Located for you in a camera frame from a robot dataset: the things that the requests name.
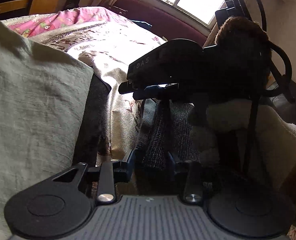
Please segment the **round black pad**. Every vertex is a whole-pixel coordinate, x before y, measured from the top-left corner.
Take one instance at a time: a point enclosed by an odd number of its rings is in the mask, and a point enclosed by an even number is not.
[[[225,173],[222,190],[209,200],[208,215],[223,229],[245,237],[273,237],[287,232],[295,217],[289,198]]]
[[[62,198],[53,195],[41,195],[27,205],[28,211],[35,216],[54,216],[65,206]]]
[[[90,200],[73,185],[44,181],[13,196],[4,214],[12,233],[34,239],[65,235],[80,226],[90,211]]]

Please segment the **pillow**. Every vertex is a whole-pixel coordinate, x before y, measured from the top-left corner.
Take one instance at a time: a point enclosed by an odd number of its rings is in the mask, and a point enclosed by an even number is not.
[[[0,240],[6,201],[69,167],[93,69],[0,22]]]

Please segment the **plush toy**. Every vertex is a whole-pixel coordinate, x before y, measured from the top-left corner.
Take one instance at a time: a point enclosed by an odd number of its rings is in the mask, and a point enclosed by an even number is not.
[[[215,40],[220,46],[240,52],[235,65],[229,66],[238,76],[227,78],[240,82],[245,89],[250,86],[265,88],[270,71],[267,65],[258,65],[256,56],[265,53],[265,57],[271,59],[271,50],[266,45],[268,40],[258,24],[243,17],[229,18]],[[213,102],[205,94],[195,94],[192,101],[194,108],[188,114],[188,122],[192,125],[190,136],[200,151],[201,163],[219,163],[216,135],[236,131],[242,166],[252,101],[230,98]],[[251,151],[248,176],[285,192],[296,203],[296,125],[284,122],[271,106],[259,105],[255,132],[256,143]]]

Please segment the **ribbed rubber surface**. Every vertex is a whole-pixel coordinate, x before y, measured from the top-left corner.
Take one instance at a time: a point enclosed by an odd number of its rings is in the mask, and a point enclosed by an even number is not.
[[[13,236],[11,240],[22,238]],[[213,225],[202,208],[176,196],[123,196],[100,206],[80,231],[62,240],[231,240],[240,239]]]

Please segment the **pink blanket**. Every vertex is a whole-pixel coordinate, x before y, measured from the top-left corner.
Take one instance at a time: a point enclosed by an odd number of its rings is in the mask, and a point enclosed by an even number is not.
[[[77,23],[93,21],[115,21],[120,24],[127,24],[128,21],[118,14],[115,14],[104,7],[84,7],[66,11],[59,11],[54,14],[38,15],[36,17],[23,17],[22,21],[6,24],[8,28],[24,37],[33,37],[38,34],[70,26]]]

